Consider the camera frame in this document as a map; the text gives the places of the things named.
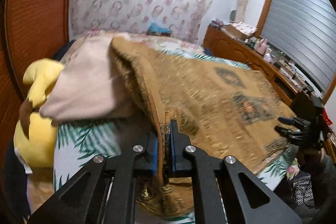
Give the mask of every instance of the robotic hand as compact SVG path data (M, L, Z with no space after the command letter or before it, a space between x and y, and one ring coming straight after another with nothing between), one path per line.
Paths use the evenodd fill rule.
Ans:
M298 128L299 131L292 131L281 126L275 126L274 128L280 136L287 138L291 144L297 145L303 149L315 148L321 150L320 127L318 123L308 122L298 117L279 117L278 120L283 124Z

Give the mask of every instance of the wooden window frame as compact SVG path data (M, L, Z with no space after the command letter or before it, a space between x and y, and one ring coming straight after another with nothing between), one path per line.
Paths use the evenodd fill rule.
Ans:
M271 6L271 2L272 2L272 0L265 0L264 7L262 9L262 12L261 12L261 15L260 15L260 18L259 18L259 22L258 22L258 25L257 25L258 30L254 34L256 37L260 37L260 35L261 35L261 32L263 30L263 27L265 25L266 18L267 18L268 12L269 12L269 8ZM333 79L330 82L329 87L325 91L325 95L322 99L323 104L325 104L328 101L329 97L331 96L332 92L334 91L335 86L336 86L336 73L334 74Z

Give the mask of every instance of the red object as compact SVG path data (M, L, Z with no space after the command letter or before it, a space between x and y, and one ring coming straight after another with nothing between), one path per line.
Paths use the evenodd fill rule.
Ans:
M323 109L322 114L323 114L323 118L324 118L325 122L327 123L327 125L328 126L332 125L333 122L329 119L325 109Z

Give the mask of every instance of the wooden wardrobe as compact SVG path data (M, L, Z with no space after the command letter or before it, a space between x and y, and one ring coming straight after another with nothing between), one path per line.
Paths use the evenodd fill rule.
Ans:
M0 5L0 170L28 88L22 77L35 60L68 42L68 0L2 0Z

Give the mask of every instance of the plush toy tag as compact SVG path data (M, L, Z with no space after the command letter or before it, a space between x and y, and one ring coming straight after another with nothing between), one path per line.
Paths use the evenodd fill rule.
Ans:
M17 156L17 158L19 159L20 163L25 168L26 174L32 174L33 173L32 169L29 167L29 165L26 163L26 161L22 158L18 147L14 148L14 153Z

